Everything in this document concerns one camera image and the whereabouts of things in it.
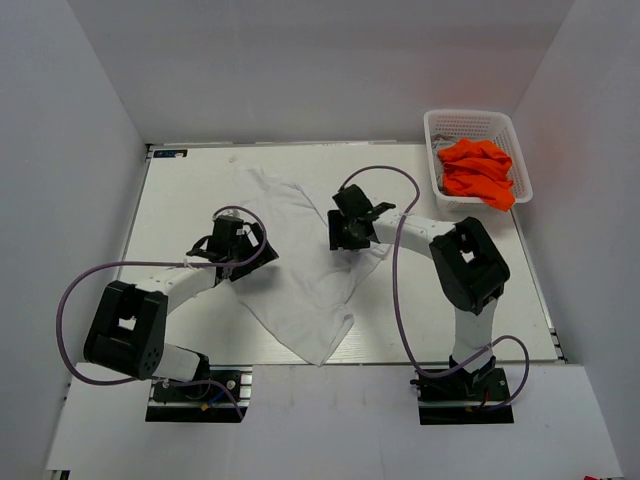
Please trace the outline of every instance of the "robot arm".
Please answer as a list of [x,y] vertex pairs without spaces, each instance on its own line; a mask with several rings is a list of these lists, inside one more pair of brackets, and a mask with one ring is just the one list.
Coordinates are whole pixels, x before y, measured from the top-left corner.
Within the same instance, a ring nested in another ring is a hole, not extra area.
[[[338,210],[328,213],[332,250],[358,250],[370,242],[394,244],[403,213],[395,205],[373,206],[357,185],[333,197]],[[475,218],[442,222],[409,215],[400,246],[434,261],[442,290],[454,306],[455,343],[450,366],[469,358],[492,340],[493,314],[509,279],[509,268],[482,224]],[[488,350],[464,367],[472,387],[491,372],[495,357]]]
[[205,355],[164,343],[167,315],[223,280],[235,281],[278,258],[267,243],[254,261],[234,266],[256,254],[263,239],[257,223],[219,216],[213,233],[196,242],[187,255],[230,267],[170,268],[136,283],[111,282],[89,330],[85,359],[140,380],[207,378],[209,359]]

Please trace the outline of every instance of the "white wall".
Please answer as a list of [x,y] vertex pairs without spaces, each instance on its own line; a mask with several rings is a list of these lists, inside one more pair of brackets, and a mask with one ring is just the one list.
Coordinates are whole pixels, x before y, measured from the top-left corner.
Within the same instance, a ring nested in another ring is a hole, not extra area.
[[147,142],[424,138],[513,113],[573,0],[70,0]]
[[[0,2],[0,468],[41,478],[69,376],[54,315],[79,272],[119,258],[144,145],[64,0]],[[67,315],[79,358],[108,277]]]
[[637,2],[577,0],[514,115],[535,192],[518,209],[524,235],[629,479],[640,479],[639,32]]

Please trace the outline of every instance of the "orange towel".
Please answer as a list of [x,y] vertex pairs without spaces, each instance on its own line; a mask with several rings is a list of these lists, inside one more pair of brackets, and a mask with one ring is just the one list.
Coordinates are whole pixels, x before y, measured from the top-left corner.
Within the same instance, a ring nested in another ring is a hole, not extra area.
[[508,211],[515,203],[513,181],[507,178],[512,165],[509,155],[489,140],[463,138],[438,152],[444,169],[447,195],[480,197],[487,205]]

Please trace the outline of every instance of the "black mounting plate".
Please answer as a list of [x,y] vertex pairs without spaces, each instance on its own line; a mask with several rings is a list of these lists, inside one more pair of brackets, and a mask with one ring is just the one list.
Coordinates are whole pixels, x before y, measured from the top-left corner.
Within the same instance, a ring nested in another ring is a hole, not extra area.
[[[442,370],[428,370],[431,373]],[[489,410],[478,408],[485,401],[487,407],[507,400],[510,396],[507,377],[502,368],[494,368],[486,379],[469,395],[440,388],[438,381],[420,379],[418,413],[420,425],[487,425],[514,423],[511,405]]]
[[[246,369],[213,369],[209,372],[209,379],[227,385],[233,381],[235,386],[230,389],[231,395],[237,402],[243,402],[240,391],[242,375],[251,373]],[[145,421],[172,423],[240,423],[235,408],[226,395],[220,398],[211,408],[202,410],[202,405],[212,400],[220,393],[216,386],[198,385],[194,387],[163,386],[162,382],[154,383],[150,404],[147,406]],[[243,415],[247,406],[240,405]]]

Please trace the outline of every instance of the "white plastic basket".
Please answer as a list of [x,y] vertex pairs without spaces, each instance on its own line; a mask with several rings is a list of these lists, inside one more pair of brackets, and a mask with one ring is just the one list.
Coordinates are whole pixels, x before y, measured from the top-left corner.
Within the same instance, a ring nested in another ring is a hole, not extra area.
[[440,159],[433,155],[431,136],[436,133],[466,137],[470,140],[491,140],[504,150],[513,160],[508,177],[513,180],[511,192],[516,203],[526,203],[533,197],[527,167],[516,137],[511,119],[503,113],[480,110],[430,110],[424,115],[424,132],[427,140],[427,156],[431,173],[431,186],[438,207],[443,210],[484,210],[490,209],[478,197],[453,197],[445,195],[438,188],[435,163]]

